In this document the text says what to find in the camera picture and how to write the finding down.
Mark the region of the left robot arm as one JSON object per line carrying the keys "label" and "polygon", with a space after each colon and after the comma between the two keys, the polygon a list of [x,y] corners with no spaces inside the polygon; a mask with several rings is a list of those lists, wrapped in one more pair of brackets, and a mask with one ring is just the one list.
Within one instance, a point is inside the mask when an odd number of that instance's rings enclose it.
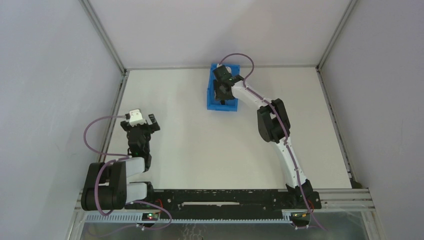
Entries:
{"label": "left robot arm", "polygon": [[114,210],[123,209],[128,201],[147,197],[147,182],[129,183],[127,179],[150,169],[150,141],[152,134],[161,128],[154,114],[148,117],[150,122],[138,110],[120,116],[120,126],[126,132],[127,153],[118,153],[118,159],[89,165],[81,195],[83,210],[108,216]]}

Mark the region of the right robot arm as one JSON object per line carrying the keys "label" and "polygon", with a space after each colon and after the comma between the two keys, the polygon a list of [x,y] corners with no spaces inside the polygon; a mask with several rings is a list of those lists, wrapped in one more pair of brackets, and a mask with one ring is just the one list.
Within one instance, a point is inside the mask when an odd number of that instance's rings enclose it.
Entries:
{"label": "right robot arm", "polygon": [[284,102],[271,100],[250,87],[245,78],[229,72],[229,68],[218,64],[212,70],[214,98],[221,104],[239,100],[256,110],[258,132],[261,138],[271,143],[280,160],[285,185],[297,202],[306,202],[313,193],[313,187],[301,169],[290,137],[290,121]]}

